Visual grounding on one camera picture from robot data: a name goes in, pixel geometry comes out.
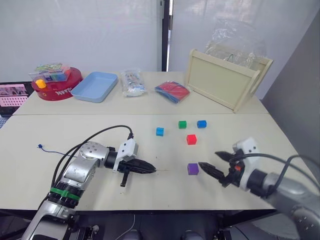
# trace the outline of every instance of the green band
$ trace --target green band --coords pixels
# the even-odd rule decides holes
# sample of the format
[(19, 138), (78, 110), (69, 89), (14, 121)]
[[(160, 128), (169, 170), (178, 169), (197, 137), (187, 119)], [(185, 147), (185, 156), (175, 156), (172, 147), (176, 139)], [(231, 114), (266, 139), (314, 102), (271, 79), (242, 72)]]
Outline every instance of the green band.
[(79, 196), (74, 195), (74, 194), (70, 193), (70, 192), (67, 191), (67, 190), (61, 190), (61, 189), (52, 187), (52, 188), (50, 189), (50, 192), (51, 192), (51, 193), (60, 194), (62, 197), (71, 198), (71, 199), (74, 199), (74, 200), (77, 200), (77, 201), (80, 200), (80, 197), (79, 197)]

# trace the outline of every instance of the cube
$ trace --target cube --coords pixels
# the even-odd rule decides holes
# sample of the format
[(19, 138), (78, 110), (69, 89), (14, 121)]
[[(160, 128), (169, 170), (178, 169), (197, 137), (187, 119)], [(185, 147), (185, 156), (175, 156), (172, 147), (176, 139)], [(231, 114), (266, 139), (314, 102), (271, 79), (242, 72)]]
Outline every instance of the cube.
[(196, 123), (198, 129), (204, 129), (207, 127), (207, 121), (206, 120), (200, 120)]
[(186, 129), (187, 128), (187, 121), (179, 121), (179, 129)]
[(163, 137), (165, 133), (165, 129), (163, 127), (157, 127), (155, 131), (156, 136), (161, 136)]
[(195, 145), (197, 143), (197, 136), (195, 134), (190, 134), (186, 136), (186, 143), (188, 145)]
[(188, 175), (198, 175), (199, 168), (197, 163), (189, 163), (188, 164)]

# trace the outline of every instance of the blue cable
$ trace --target blue cable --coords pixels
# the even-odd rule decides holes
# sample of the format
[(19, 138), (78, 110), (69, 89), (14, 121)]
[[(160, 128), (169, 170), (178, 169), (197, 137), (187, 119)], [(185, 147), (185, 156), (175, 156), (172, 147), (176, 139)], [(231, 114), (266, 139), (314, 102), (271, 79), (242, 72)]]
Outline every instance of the blue cable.
[(44, 150), (44, 147), (41, 144), (38, 145), (38, 148), (41, 149), (42, 151), (46, 152), (46, 153), (55, 153), (55, 154), (65, 155), (64, 153), (58, 152), (58, 151), (47, 151), (47, 150)]

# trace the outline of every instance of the green cube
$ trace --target green cube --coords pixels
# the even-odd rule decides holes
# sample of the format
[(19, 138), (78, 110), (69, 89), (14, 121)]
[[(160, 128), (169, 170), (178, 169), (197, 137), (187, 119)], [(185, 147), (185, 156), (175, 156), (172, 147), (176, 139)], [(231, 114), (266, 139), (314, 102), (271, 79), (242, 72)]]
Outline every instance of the green cube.
[(179, 128), (186, 129), (187, 128), (187, 121), (179, 121)]

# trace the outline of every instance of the wooden frame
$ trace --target wooden frame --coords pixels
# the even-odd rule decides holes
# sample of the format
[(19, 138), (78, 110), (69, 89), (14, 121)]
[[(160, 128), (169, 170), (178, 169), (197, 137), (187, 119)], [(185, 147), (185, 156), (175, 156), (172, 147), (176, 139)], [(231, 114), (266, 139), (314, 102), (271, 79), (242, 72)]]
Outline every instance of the wooden frame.
[(237, 112), (256, 92), (272, 62), (263, 58), (253, 70), (193, 49), (185, 80), (195, 92)]

